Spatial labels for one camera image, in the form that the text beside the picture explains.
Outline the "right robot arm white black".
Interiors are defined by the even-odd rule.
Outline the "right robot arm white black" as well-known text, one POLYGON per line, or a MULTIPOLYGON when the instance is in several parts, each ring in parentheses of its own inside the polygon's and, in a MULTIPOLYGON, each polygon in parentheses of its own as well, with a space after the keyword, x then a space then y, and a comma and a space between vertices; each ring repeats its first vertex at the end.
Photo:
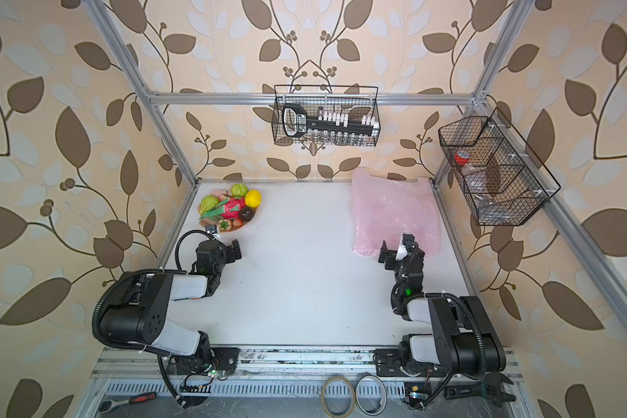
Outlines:
POLYGON ((506 354, 489 316, 476 296, 426 292, 424 260, 412 234, 404 233, 398 248, 381 244, 378 262, 395 275, 390 292, 393 313, 407 322, 431 328, 429 334, 402 337, 396 354, 382 363, 405 376, 439 371, 480 380, 506 368, 506 354))

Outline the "yellow lemon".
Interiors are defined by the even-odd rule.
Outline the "yellow lemon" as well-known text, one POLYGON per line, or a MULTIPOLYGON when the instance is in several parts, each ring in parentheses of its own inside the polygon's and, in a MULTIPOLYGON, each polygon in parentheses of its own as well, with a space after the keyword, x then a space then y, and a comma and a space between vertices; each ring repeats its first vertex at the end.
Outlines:
POLYGON ((245 204, 247 207, 251 207, 252 209, 256 209, 261 205, 261 193, 257 190, 250 190, 245 198, 245 204))

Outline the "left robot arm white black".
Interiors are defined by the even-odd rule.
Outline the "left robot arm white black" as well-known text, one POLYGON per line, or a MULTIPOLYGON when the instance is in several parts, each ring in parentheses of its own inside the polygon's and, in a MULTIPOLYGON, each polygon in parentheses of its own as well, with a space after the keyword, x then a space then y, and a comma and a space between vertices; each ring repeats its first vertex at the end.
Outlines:
POLYGON ((185 232, 174 248, 174 269, 127 272, 108 287, 92 314, 92 334, 108 348, 174 361, 177 374, 221 374, 237 368, 238 348, 213 348, 207 333, 168 317, 170 306, 213 296, 226 266, 242 258, 240 242, 225 244, 219 229, 185 232))

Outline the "pink plastic bag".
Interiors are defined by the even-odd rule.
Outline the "pink plastic bag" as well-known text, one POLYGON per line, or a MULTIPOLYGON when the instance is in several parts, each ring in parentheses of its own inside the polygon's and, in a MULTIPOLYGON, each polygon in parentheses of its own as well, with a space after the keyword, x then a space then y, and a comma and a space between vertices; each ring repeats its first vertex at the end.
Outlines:
POLYGON ((382 179, 359 168, 353 171, 351 200, 355 253, 376 257, 382 244, 396 249, 405 233, 415 237, 426 256, 440 253, 441 220, 428 179, 382 179))

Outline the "dark purple fruit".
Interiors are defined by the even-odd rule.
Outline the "dark purple fruit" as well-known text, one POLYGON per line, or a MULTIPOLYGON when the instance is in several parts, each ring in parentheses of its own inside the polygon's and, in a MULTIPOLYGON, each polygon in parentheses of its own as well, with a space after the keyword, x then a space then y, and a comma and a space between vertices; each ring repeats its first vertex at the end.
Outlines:
POLYGON ((242 207, 239 213, 239 219, 242 222, 249 222, 255 216, 255 210, 252 207, 242 207))

